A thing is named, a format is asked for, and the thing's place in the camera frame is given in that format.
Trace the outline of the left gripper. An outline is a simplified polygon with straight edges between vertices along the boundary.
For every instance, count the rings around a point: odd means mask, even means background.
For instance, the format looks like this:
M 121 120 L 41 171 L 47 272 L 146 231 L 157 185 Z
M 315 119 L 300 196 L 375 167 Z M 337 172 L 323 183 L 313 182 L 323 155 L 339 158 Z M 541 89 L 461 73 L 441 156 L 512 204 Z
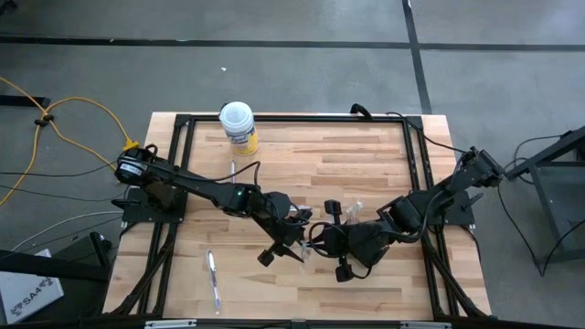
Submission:
M 293 215 L 287 218 L 257 219 L 257 224 L 273 240 L 271 246 L 258 256 L 258 261 L 264 267 L 270 266 L 275 256 L 290 257 L 304 263 L 290 247 L 293 243 L 299 244 L 304 240 L 304 227 L 309 224 L 313 211 L 305 206 L 292 209 Z

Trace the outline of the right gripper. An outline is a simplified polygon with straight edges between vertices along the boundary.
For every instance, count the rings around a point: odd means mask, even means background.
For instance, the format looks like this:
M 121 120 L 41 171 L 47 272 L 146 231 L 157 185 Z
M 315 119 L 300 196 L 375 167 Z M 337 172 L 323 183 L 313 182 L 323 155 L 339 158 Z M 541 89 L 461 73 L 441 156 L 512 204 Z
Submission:
M 388 239 L 382 234 L 379 224 L 342 223 L 342 214 L 339 201 L 329 199 L 324 202 L 324 210 L 331 215 L 333 222 L 325 222 L 321 232 L 321 251 L 327 257 L 338 260 L 335 268 L 335 279 L 337 282 L 347 282 L 353 279 L 366 279 L 373 267 L 382 259 L 388 251 Z M 348 263 L 347 256 L 352 256 L 367 271 L 359 275 L 353 271 L 352 265 Z

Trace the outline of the yellow Lysol wipes canister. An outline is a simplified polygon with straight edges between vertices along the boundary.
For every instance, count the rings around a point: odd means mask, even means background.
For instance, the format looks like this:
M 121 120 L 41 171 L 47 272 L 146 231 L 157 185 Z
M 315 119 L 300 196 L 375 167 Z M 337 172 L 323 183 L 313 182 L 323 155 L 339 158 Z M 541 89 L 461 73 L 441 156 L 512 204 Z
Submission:
M 258 150 L 254 114 L 247 103 L 232 101 L 224 104 L 218 118 L 235 154 L 247 156 Z

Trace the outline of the black metal stand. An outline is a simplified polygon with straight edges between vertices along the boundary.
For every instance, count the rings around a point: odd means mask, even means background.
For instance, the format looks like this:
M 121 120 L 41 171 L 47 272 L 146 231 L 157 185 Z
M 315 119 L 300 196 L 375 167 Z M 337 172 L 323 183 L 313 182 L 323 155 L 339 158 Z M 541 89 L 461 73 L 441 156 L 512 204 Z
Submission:
M 585 229 L 585 126 L 551 137 L 555 142 L 528 157 L 516 148 L 506 172 L 510 181 L 526 180 L 537 192 L 555 244 L 546 255 L 535 257 L 541 270 L 554 262 L 585 260 L 585 239 L 575 237 Z

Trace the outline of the black stand bar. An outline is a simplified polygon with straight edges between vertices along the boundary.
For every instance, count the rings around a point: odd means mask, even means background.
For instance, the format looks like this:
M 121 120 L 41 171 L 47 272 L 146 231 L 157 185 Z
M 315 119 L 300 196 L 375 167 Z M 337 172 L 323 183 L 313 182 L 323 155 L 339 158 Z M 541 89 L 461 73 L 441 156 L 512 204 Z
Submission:
M 53 257 L 0 249 L 0 271 L 58 279 L 107 282 L 114 246 L 93 231 L 58 251 Z

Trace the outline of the white labelled box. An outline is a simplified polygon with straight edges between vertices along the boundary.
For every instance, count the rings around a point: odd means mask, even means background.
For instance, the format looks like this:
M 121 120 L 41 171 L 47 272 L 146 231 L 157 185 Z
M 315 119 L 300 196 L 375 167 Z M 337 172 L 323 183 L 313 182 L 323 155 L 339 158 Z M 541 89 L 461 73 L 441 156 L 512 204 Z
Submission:
M 58 278 L 0 271 L 0 303 L 8 324 L 22 322 L 64 295 Z

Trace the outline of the black floor plate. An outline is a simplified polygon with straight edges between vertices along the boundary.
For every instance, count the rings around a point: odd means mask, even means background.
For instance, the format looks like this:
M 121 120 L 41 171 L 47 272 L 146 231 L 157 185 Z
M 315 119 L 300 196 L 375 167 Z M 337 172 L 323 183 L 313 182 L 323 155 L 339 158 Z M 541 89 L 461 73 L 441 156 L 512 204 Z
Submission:
M 30 100 L 27 96 L 0 95 L 0 106 L 36 107 L 37 103 L 45 108 L 51 103 L 51 99 L 47 97 L 33 97 Z

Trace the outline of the silver bracket strip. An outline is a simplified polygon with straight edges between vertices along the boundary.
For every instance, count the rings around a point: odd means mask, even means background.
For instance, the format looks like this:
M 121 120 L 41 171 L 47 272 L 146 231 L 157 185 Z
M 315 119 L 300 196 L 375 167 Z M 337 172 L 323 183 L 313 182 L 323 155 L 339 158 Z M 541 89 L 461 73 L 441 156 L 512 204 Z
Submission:
M 157 320 L 147 321 L 144 329 L 195 329 L 196 319 Z
M 401 322 L 399 329 L 452 329 L 452 325 L 449 323 L 441 322 L 415 322 L 407 321 Z

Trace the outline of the black aluminium table frame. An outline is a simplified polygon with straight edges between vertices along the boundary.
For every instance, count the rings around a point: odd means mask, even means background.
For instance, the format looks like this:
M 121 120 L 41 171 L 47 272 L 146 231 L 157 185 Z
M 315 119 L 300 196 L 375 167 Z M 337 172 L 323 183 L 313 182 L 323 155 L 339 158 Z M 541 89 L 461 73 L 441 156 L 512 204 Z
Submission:
M 313 222 L 325 219 L 324 202 L 344 207 L 360 200 L 360 217 L 374 218 L 380 207 L 428 179 L 442 180 L 454 167 L 451 136 L 442 115 L 421 123 L 431 145 L 421 150 L 405 139 L 389 117 L 369 122 L 352 116 L 261 114 L 260 147 L 254 159 L 237 158 L 216 115 L 157 112 L 145 140 L 159 154 L 187 163 L 200 175 L 219 177 L 231 160 L 241 180 L 257 180 L 297 205 L 310 206 Z M 417 244 L 396 244 L 364 280 L 339 283 L 336 261 L 311 255 L 306 265 L 276 258 L 262 266 L 258 256 L 270 238 L 253 222 L 232 218 L 197 196 L 189 198 L 178 226 L 174 256 L 163 295 L 167 318 L 294 320 L 429 320 L 432 317 L 423 252 Z M 217 264 L 221 313 L 215 314 L 206 251 Z

